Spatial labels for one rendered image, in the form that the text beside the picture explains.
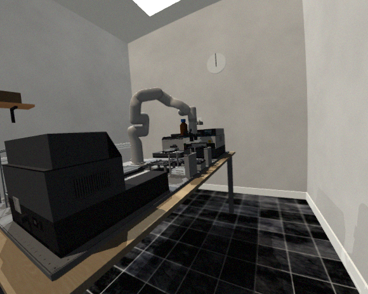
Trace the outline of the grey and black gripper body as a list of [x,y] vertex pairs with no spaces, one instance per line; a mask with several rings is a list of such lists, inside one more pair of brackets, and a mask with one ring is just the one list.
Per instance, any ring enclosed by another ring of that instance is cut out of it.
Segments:
[[188,123],[188,131],[192,129],[191,133],[196,134],[197,133],[197,123],[196,122],[189,122]]

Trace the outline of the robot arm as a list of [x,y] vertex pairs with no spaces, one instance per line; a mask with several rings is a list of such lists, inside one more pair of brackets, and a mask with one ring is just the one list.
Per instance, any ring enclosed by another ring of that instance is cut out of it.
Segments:
[[166,106],[177,108],[178,114],[181,116],[188,115],[188,122],[196,122],[197,125],[203,125],[203,122],[197,122],[196,107],[189,107],[186,103],[171,97],[159,87],[139,90],[133,95],[130,102],[130,122],[132,124],[142,124],[140,126],[131,126],[128,128],[132,156],[130,159],[131,165],[138,165],[146,162],[143,160],[142,142],[139,137],[148,135],[149,116],[146,113],[141,113],[141,104],[144,101],[152,101],[155,99]]

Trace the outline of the brown glass bottle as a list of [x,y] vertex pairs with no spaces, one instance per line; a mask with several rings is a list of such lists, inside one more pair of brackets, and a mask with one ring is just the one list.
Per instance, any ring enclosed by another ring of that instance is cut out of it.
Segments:
[[184,131],[187,131],[187,130],[188,130],[187,124],[180,125],[180,133],[181,133],[181,135],[183,135]]

